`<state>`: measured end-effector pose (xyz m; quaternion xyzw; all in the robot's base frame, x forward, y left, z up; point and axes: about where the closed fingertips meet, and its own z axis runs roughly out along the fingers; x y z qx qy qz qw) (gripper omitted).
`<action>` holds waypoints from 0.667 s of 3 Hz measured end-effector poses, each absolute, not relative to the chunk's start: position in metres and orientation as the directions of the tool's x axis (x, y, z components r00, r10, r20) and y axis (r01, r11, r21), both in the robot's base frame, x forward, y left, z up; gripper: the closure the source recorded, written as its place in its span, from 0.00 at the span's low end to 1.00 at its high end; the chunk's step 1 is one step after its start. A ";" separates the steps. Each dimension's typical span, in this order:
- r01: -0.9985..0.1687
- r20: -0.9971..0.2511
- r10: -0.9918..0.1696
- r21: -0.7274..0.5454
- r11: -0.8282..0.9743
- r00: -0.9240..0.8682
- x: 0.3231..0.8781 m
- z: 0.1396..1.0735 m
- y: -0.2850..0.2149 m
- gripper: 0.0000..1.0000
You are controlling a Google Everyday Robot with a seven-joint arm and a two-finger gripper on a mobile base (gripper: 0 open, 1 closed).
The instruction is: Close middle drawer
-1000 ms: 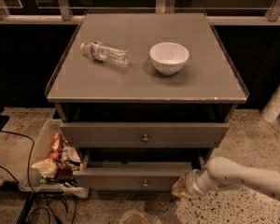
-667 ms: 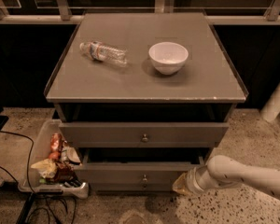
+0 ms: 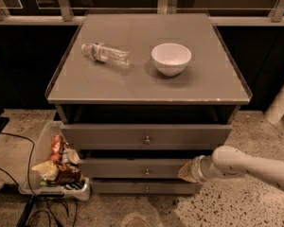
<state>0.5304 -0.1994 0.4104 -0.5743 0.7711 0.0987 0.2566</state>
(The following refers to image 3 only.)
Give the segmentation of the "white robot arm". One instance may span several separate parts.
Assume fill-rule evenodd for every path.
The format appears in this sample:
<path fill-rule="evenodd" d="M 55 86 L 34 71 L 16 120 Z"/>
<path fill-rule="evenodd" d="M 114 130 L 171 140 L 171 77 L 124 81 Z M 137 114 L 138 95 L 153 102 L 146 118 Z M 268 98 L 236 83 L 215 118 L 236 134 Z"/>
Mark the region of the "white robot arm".
<path fill-rule="evenodd" d="M 209 156 L 195 157 L 178 171 L 178 177 L 189 183 L 241 175 L 252 176 L 284 192 L 284 161 L 254 157 L 230 146 L 220 146 Z"/>

